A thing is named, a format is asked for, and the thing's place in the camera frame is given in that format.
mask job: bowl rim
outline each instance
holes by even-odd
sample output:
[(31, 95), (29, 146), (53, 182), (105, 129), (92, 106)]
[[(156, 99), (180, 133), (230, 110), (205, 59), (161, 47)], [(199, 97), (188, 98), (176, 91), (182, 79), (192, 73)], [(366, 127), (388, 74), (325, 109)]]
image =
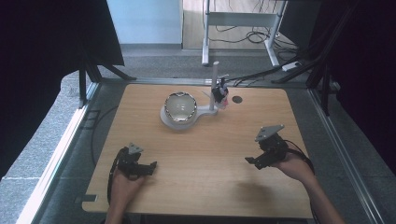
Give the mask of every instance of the bowl rim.
[[(178, 96), (178, 97), (180, 97), (180, 96), (186, 96), (186, 95), (187, 95), (187, 96), (190, 96), (190, 98), (191, 98), (192, 101), (194, 102), (194, 109), (192, 110), (192, 112), (189, 114), (188, 117), (186, 117), (186, 118), (184, 118), (184, 119), (174, 119), (174, 118), (172, 117), (171, 113), (169, 112), (168, 108), (167, 108), (168, 100), (169, 100), (172, 96)], [(178, 91), (178, 92), (174, 92), (174, 93), (170, 94), (170, 95), (166, 98), (165, 104), (164, 104), (164, 109), (165, 109), (165, 114), (166, 114), (166, 116), (167, 116), (168, 118), (172, 119), (172, 120), (175, 121), (175, 122), (183, 122), (183, 121), (186, 121), (186, 120), (191, 119), (191, 117), (195, 115), (195, 113), (196, 113), (196, 111), (197, 111), (197, 102), (195, 101), (195, 98), (194, 98), (191, 94), (189, 94), (188, 92), (186, 92), (186, 91)]]

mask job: white round base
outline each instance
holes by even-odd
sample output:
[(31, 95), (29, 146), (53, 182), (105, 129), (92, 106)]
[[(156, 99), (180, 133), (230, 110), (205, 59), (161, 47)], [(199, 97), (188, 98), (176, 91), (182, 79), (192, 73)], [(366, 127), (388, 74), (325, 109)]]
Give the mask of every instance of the white round base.
[(176, 124), (165, 114), (165, 106), (161, 108), (160, 117), (163, 123), (173, 130), (186, 130), (189, 129), (192, 125), (195, 124), (195, 121), (198, 120), (199, 117), (203, 115), (216, 115), (218, 113), (218, 109), (214, 106), (213, 110), (209, 109), (209, 105), (199, 105), (197, 106), (196, 116), (189, 122), (184, 124)]

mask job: person's right hand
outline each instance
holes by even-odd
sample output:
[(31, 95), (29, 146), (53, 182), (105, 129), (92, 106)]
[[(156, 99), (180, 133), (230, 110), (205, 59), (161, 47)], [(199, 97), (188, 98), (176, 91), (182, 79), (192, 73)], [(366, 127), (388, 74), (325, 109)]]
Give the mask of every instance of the person's right hand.
[[(288, 143), (288, 146), (290, 149), (299, 151), (299, 149), (292, 144)], [(309, 165), (299, 156), (292, 153), (287, 153), (285, 160), (276, 162), (271, 166), (278, 168), (285, 175), (289, 176), (290, 178), (299, 180), (302, 183), (309, 181), (311, 178), (315, 178), (315, 175)]]

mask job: gray carpet floor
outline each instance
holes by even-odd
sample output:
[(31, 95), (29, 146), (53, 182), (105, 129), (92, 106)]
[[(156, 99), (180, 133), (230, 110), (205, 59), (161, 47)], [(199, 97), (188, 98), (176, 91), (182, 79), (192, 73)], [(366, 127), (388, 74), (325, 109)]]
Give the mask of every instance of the gray carpet floor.
[[(124, 47), (122, 52), (125, 66), (117, 67), (126, 74), (137, 77), (136, 83), (155, 83), (166, 78), (169, 83), (189, 84), (211, 78), (212, 68), (201, 66), (200, 51)], [(219, 61), (219, 73), (229, 74), (229, 78), (252, 75), (272, 67), (266, 53), (261, 51), (215, 51), (212, 52), (210, 61)], [(104, 77), (103, 83), (90, 102), (90, 113), (79, 127), (34, 223), (100, 223), (106, 216), (83, 211), (81, 201), (117, 111), (115, 106), (119, 104), (123, 90), (130, 82), (121, 80), (104, 67), (99, 69)], [(347, 223), (373, 223), (366, 215), (360, 195), (351, 184), (315, 103), (304, 87), (309, 74), (303, 74), (283, 86), (271, 85), (270, 80), (286, 74), (278, 71), (259, 77), (257, 81), (246, 81), (240, 87), (245, 88), (251, 84), (250, 87), (282, 88), (287, 92), (321, 185)], [(335, 95), (331, 95), (329, 106), (330, 119), (373, 196), (383, 223), (396, 222), (393, 213), (396, 211), (394, 174), (338, 104)], [(74, 73), (64, 79), (61, 93), (48, 117), (0, 183), (2, 223), (15, 223), (77, 107), (78, 74)], [(102, 119), (93, 129), (92, 118), (95, 117)], [(135, 222), (141, 218), (139, 215), (130, 217)], [(312, 220), (281, 220), (280, 223), (306, 222), (312, 223)]]

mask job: hand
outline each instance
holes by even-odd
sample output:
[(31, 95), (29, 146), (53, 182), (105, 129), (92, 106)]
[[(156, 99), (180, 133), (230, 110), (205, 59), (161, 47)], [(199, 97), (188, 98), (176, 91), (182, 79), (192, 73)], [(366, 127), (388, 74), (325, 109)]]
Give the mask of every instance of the hand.
[[(300, 151), (295, 145), (288, 143), (290, 149)], [(303, 161), (299, 156), (292, 153), (287, 153), (283, 161), (272, 164), (272, 166), (281, 170), (290, 178), (296, 179), (305, 183), (312, 178), (315, 178), (309, 165)]]
[(134, 198), (144, 181), (145, 177), (143, 176), (132, 180), (125, 176), (118, 168), (115, 169), (111, 187), (111, 202), (107, 211), (106, 223), (121, 223), (126, 207)]

